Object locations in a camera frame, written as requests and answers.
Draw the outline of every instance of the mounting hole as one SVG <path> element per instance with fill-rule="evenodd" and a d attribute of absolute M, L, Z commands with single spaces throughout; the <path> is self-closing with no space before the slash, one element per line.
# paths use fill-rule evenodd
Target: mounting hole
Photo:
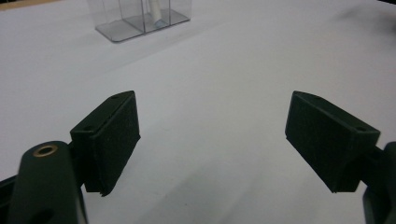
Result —
<path fill-rule="evenodd" d="M 36 149 L 33 155 L 35 157 L 46 157 L 54 153 L 57 149 L 58 147 L 55 145 L 47 145 Z"/>
<path fill-rule="evenodd" d="M 52 209 L 45 209 L 36 213 L 31 219 L 29 224 L 44 224 L 48 223 L 54 215 Z"/>
<path fill-rule="evenodd" d="M 86 126 L 86 127 L 84 128 L 84 131 L 93 131 L 94 129 L 95 129 L 94 126 L 89 125 L 89 126 Z"/>
<path fill-rule="evenodd" d="M 365 128 L 363 128 L 363 127 L 356 127 L 356 129 L 357 129 L 358 131 L 361 131 L 361 132 L 367 131 L 367 129 L 365 129 Z"/>

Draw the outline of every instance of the transparent acrylic holder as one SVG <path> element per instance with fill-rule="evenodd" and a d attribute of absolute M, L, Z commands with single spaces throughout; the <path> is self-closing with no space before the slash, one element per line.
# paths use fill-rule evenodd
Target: transparent acrylic holder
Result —
<path fill-rule="evenodd" d="M 161 30 L 191 17 L 191 0 L 87 0 L 95 29 L 112 42 Z"/>

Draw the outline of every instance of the white table surface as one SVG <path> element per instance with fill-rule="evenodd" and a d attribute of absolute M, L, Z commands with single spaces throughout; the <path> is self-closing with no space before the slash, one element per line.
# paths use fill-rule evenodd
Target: white table surface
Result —
<path fill-rule="evenodd" d="M 112 44 L 87 3 L 0 12 L 0 179 L 108 96 L 134 90 L 142 139 L 98 223 L 364 223 L 285 139 L 291 93 L 320 95 L 396 140 L 396 6 L 194 0 L 191 22 Z"/>

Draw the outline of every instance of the screw hole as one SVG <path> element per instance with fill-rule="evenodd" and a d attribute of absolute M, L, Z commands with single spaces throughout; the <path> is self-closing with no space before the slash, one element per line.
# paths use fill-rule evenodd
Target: screw hole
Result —
<path fill-rule="evenodd" d="M 30 224 L 44 224 L 48 223 L 54 215 L 51 209 L 46 209 L 38 212 L 30 219 Z"/>
<path fill-rule="evenodd" d="M 35 157 L 46 157 L 54 153 L 58 149 L 55 145 L 43 146 L 35 150 L 33 155 Z"/>
<path fill-rule="evenodd" d="M 363 127 L 357 127 L 356 129 L 359 130 L 359 131 L 361 131 L 361 132 L 367 131 L 367 130 L 366 130 L 365 128 L 363 128 Z"/>

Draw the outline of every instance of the white surface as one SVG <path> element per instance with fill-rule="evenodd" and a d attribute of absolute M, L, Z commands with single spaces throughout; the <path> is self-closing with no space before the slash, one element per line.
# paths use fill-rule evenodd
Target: white surface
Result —
<path fill-rule="evenodd" d="M 24 151 L 134 90 L 142 139 L 90 223 L 364 223 L 361 184 L 331 194 L 285 139 L 294 90 L 396 140 L 396 6 L 193 2 L 191 22 L 119 45 L 85 1 L 0 12 L 0 179 Z"/>

